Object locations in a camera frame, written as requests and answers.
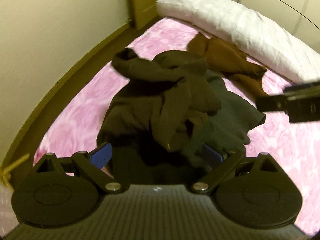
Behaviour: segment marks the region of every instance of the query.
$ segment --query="pile of clothes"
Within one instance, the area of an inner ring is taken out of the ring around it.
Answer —
[[[245,155],[248,131],[265,122],[265,114],[227,91],[220,77],[253,98],[268,96],[261,85],[265,67],[201,33],[187,48],[152,61],[127,48],[112,60],[130,81],[112,99],[97,144],[112,144],[109,168],[123,184],[193,183],[212,169],[204,146],[221,156]]]

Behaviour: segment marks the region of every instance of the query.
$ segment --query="metal screw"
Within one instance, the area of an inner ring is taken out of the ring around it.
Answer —
[[[110,182],[106,185],[106,189],[111,191],[117,191],[121,189],[121,185],[117,182]]]
[[[193,184],[193,188],[198,191],[204,191],[209,188],[209,185],[204,182],[197,182],[197,183]]]

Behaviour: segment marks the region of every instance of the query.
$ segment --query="white pillow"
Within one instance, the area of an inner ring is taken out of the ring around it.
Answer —
[[[157,0],[160,16],[174,17],[235,44],[293,82],[320,79],[320,54],[276,22],[231,0]]]

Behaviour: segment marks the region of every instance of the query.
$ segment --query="ribbed black surface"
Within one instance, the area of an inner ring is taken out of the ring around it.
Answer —
[[[108,195],[94,214],[59,229],[19,225],[5,240],[289,240],[302,236],[294,226],[256,230],[221,215],[211,199],[183,185],[132,185]]]

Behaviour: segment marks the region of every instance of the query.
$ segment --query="bed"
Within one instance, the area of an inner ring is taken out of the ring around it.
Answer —
[[[166,50],[185,50],[188,42],[198,33],[190,24],[172,18],[163,18],[128,47],[140,57],[153,59]],[[248,61],[259,64],[248,57]],[[224,80],[229,91],[250,101],[230,81]],[[45,134],[34,157],[36,163],[45,153],[69,157],[74,152],[91,151],[104,114],[113,96],[128,82],[118,74],[110,62],[73,98]],[[262,81],[268,94],[281,93],[290,85],[275,72],[268,70]],[[246,146],[247,156],[269,152],[283,167],[303,196],[303,207],[296,225],[307,234],[320,228],[320,122],[289,124],[284,113],[267,113],[266,122],[249,132],[251,143]]]

